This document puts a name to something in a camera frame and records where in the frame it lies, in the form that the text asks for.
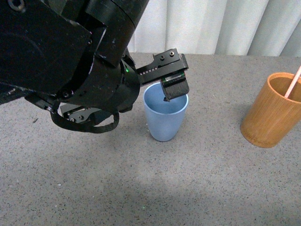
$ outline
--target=pink straw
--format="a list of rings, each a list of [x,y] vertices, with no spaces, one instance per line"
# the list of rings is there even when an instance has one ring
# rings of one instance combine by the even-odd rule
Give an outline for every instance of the pink straw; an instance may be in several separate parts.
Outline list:
[[[296,85],[297,81],[298,81],[298,78],[300,77],[301,75],[301,66],[299,67],[295,77],[293,78],[293,81],[292,83],[290,84],[290,87],[288,88],[286,94],[284,95],[285,98],[288,98],[288,96],[291,94],[294,86]]]

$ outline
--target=brown cylindrical cup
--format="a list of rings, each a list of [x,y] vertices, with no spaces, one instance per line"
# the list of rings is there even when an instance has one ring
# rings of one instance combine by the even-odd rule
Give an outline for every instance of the brown cylindrical cup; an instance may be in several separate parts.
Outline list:
[[[301,120],[300,78],[289,98],[284,97],[293,77],[290,73],[268,77],[240,127],[250,143],[273,147]]]

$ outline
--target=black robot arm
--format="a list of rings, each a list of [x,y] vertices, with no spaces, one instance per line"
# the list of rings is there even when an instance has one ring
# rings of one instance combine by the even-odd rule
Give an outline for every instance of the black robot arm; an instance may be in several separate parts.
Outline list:
[[[132,109],[143,85],[160,80],[166,101],[188,93],[188,65],[176,49],[135,68],[127,45],[147,3],[1,1],[0,104],[25,97],[64,129],[103,133]],[[113,123],[96,127],[111,115]]]

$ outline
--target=curtain fold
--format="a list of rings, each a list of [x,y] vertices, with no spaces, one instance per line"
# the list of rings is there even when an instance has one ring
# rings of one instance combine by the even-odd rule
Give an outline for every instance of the curtain fold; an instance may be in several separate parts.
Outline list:
[[[150,0],[130,52],[301,57],[301,0]]]

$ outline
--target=speckled countertop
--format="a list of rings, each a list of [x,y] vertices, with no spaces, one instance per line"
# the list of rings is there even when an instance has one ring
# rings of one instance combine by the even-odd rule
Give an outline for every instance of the speckled countertop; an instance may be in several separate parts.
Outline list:
[[[0,225],[301,225],[301,124],[271,149],[239,130],[267,76],[301,59],[186,57],[190,104],[169,142],[148,132],[145,87],[103,135],[63,130],[24,99],[1,105]]]

